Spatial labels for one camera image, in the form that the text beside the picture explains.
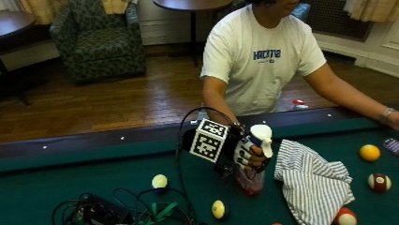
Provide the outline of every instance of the table leg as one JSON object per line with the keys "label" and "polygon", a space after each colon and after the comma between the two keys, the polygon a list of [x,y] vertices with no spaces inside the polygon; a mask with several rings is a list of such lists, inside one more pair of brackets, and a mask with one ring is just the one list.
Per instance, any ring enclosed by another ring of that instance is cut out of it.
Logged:
{"label": "table leg", "polygon": [[0,94],[4,92],[4,95],[16,96],[20,101],[24,102],[26,106],[30,106],[31,103],[27,100],[27,97],[22,90],[16,87],[16,80],[12,78],[10,71],[0,59],[0,72],[2,72],[2,79],[0,79]]}
{"label": "table leg", "polygon": [[195,61],[195,65],[199,68],[199,61],[197,61],[197,15],[196,12],[191,13],[191,52],[192,52],[192,59]]}

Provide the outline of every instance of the pool table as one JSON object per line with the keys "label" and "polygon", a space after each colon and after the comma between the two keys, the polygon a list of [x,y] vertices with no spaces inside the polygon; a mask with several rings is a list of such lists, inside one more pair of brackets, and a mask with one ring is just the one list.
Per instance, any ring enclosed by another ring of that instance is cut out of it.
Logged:
{"label": "pool table", "polygon": [[[397,224],[399,205],[399,157],[382,146],[387,138],[399,139],[399,132],[341,107],[277,112],[240,118],[248,128],[266,123],[273,129],[274,157],[266,168],[262,192],[245,195],[233,177],[221,178],[212,162],[180,151],[180,180],[176,167],[176,146],[191,122],[133,129],[104,131],[23,142],[0,144],[0,224],[51,224],[55,207],[94,193],[119,204],[113,191],[127,189],[139,194],[152,188],[156,174],[169,179],[169,188],[183,190],[185,184],[199,223],[205,224],[297,224],[282,194],[282,182],[273,179],[278,144],[284,139],[300,142],[316,150],[328,161],[342,161],[353,177],[350,183],[356,201],[348,205],[358,224]],[[366,162],[360,148],[374,144],[381,158]],[[391,190],[378,194],[369,187],[371,173],[386,174]],[[125,205],[135,199],[124,194]],[[143,202],[179,203],[189,211],[188,200],[176,191],[149,192]],[[217,220],[211,212],[216,200],[229,205],[228,219]],[[183,224],[173,219],[161,224]]]}

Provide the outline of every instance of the armchair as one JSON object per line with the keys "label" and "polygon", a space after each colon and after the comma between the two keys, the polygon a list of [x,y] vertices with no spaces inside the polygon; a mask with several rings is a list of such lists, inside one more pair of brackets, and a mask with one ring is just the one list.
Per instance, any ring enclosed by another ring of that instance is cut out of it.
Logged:
{"label": "armchair", "polygon": [[101,0],[70,0],[51,27],[51,38],[72,80],[96,82],[147,71],[136,4],[107,14]]}
{"label": "armchair", "polygon": [[[228,14],[231,14],[234,10],[245,7],[246,5],[248,5],[246,0],[233,0],[229,7],[224,8],[215,14],[213,17],[215,24],[217,24],[224,19],[224,17],[228,16]],[[300,6],[292,12],[292,15],[306,23],[310,15],[310,4],[300,3]]]}

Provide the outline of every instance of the wooden floor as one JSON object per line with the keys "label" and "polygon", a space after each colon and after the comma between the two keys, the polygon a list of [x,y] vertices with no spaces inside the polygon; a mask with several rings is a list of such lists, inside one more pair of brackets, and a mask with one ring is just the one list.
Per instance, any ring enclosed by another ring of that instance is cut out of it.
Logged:
{"label": "wooden floor", "polygon": [[[176,46],[149,46],[145,76],[75,85],[60,59],[15,73],[48,83],[30,90],[31,106],[15,97],[0,101],[0,143],[179,123],[201,105],[201,68],[189,56],[169,57]],[[399,98],[399,79],[353,65],[348,57],[329,56],[337,74],[381,101]],[[310,108],[333,106],[302,78],[294,78],[278,105],[281,111],[304,99]]]}

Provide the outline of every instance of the hand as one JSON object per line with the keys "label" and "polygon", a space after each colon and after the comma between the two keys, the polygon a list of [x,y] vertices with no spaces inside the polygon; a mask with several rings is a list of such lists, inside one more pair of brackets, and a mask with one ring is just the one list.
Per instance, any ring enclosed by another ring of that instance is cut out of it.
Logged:
{"label": "hand", "polygon": [[264,150],[250,142],[238,143],[234,150],[234,162],[240,165],[241,169],[246,171],[257,171],[262,168],[268,158],[264,155]]}
{"label": "hand", "polygon": [[389,115],[389,126],[399,130],[399,112],[393,112]]}
{"label": "hand", "polygon": [[248,171],[253,171],[260,168],[266,162],[266,157],[264,155],[264,150],[257,145],[250,147],[250,158],[249,158],[249,166],[246,167]]}

